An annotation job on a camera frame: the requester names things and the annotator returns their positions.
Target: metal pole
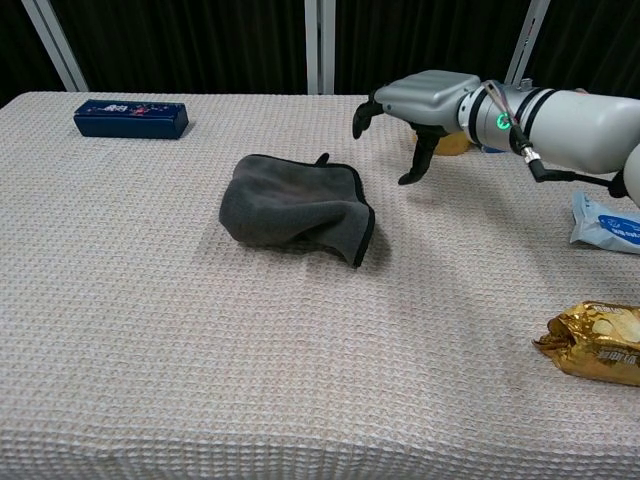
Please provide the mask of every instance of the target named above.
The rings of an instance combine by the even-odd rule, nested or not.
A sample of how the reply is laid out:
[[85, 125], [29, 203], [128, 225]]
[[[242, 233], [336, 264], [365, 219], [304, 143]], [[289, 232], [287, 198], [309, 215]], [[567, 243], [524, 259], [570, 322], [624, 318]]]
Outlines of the metal pole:
[[49, 0], [22, 0], [22, 4], [67, 91], [88, 92], [87, 82]]
[[318, 71], [318, 1], [304, 0], [304, 27], [307, 50], [307, 93], [317, 95], [319, 90]]
[[336, 0], [320, 0], [322, 93], [333, 95], [336, 70]]
[[520, 37], [511, 57], [509, 71], [504, 80], [505, 85], [520, 84], [550, 2], [551, 0], [531, 0], [527, 16], [522, 24], [522, 30], [520, 30]]

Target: plastic wrapper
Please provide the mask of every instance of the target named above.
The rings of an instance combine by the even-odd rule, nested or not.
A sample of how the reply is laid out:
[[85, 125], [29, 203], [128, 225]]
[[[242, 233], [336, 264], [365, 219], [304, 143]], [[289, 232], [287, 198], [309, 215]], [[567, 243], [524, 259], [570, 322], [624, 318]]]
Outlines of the plastic wrapper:
[[575, 192], [572, 203], [576, 226], [571, 243], [581, 241], [606, 250], [640, 254], [640, 213], [616, 212], [584, 192]]
[[547, 327], [533, 343], [563, 372], [640, 386], [640, 307], [584, 302]]

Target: yellow object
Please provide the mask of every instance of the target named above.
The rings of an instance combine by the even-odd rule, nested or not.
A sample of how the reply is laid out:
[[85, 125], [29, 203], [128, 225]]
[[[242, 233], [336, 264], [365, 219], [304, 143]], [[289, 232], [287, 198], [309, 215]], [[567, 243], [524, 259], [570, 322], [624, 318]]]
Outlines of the yellow object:
[[[413, 141], [417, 141], [415, 133], [413, 134]], [[469, 149], [469, 145], [469, 140], [467, 140], [464, 132], [452, 133], [440, 139], [434, 153], [446, 156], [461, 155]]]
[[563, 372], [640, 386], [640, 307], [584, 302], [547, 328], [533, 343]]

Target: gray towel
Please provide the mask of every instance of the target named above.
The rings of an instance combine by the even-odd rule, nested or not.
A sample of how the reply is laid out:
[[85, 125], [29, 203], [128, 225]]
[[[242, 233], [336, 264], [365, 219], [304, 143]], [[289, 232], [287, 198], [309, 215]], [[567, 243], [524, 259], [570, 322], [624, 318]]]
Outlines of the gray towel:
[[331, 247], [360, 266], [375, 215], [358, 172], [327, 164], [328, 158], [325, 153], [315, 164], [266, 155], [243, 158], [222, 199], [220, 223], [239, 242], [306, 240]]

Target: blue box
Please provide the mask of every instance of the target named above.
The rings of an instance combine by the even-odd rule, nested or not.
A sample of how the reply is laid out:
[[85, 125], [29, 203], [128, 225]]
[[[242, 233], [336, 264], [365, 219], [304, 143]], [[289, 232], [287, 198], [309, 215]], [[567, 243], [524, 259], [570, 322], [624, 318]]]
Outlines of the blue box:
[[85, 137], [180, 138], [189, 124], [182, 103], [88, 100], [73, 114]]

